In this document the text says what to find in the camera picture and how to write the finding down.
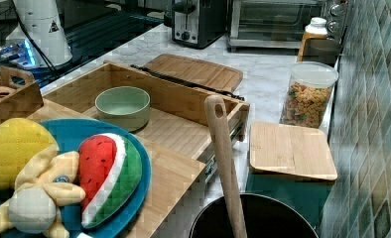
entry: watermelon plush toy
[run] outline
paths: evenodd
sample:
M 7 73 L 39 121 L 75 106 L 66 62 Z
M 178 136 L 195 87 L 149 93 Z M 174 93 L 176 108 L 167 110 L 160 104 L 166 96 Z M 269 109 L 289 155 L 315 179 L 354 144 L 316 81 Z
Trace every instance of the watermelon plush toy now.
M 79 149 L 79 184 L 86 192 L 81 225 L 93 228 L 117 211 L 130 197 L 142 175 L 140 154 L 126 138 L 99 134 Z

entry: teal plate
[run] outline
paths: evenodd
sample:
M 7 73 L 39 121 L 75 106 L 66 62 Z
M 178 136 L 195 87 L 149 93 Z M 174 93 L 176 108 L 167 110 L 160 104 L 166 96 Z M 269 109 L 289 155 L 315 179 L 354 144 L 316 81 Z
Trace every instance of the teal plate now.
M 94 238 L 115 237 L 136 216 L 142 206 L 150 185 L 151 166 L 149 156 L 143 145 L 127 131 L 112 124 L 84 119 L 60 119 L 41 123 L 47 128 L 57 140 L 60 146 L 60 153 L 77 151 L 81 142 L 86 138 L 101 134 L 114 133 L 128 139 L 137 148 L 142 159 L 142 178 L 136 189 L 131 194 L 126 203 L 115 212 L 111 217 L 105 220 L 91 230 L 85 230 L 81 227 L 81 207 L 79 204 L 72 204 L 62 208 L 63 225 L 69 231 L 70 237 L 77 237 L 79 233 L 85 233 Z M 0 194 L 0 202 L 7 199 L 7 192 Z M 42 234 L 32 235 L 11 229 L 2 234 L 2 237 L 44 237 Z

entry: stuffed animal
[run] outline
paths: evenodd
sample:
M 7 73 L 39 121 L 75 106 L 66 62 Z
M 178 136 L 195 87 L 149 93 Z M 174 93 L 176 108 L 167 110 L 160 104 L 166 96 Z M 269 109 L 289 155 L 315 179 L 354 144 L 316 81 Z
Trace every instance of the stuffed animal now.
M 85 194 L 71 183 L 78 169 L 78 153 L 57 156 L 58 150 L 57 145 L 49 145 L 19 172 L 13 196 L 0 205 L 0 233 L 16 227 L 47 237 L 69 237 L 59 207 L 81 202 Z
M 112 133 L 94 135 L 78 149 L 79 184 L 86 193 L 81 202 L 84 228 L 94 228 L 116 212 L 130 197 L 142 176 L 137 148 Z
M 16 176 L 25 164 L 56 144 L 50 132 L 37 122 L 13 118 L 0 124 L 0 190 L 14 188 Z

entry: green bowl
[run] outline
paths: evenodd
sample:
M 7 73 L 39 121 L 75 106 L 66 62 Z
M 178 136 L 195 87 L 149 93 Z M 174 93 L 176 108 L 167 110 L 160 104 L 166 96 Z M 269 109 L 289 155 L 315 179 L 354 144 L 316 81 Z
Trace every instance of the green bowl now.
M 95 100 L 99 120 L 127 131 L 136 131 L 149 121 L 150 95 L 131 86 L 110 88 Z

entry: white marble countertop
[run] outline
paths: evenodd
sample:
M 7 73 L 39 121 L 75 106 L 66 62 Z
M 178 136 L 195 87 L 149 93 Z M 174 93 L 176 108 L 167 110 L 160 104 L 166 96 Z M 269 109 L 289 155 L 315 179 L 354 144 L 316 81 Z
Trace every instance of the white marble countertop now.
M 296 60 L 294 50 L 255 49 L 231 53 L 226 49 L 226 41 L 226 36 L 223 36 L 206 49 L 191 49 L 173 42 L 171 29 L 162 24 L 47 85 L 42 88 L 42 92 L 102 65 L 104 60 L 143 65 L 160 54 L 173 54 L 208 60 L 241 70 L 243 79 L 234 93 L 244 96 L 251 104 L 248 126 L 253 120 L 278 123 L 290 79 L 290 67 Z M 236 143 L 233 149 L 240 190 L 244 191 L 248 173 L 247 140 Z M 206 189 L 204 204 L 220 196 L 222 190 L 216 173 Z

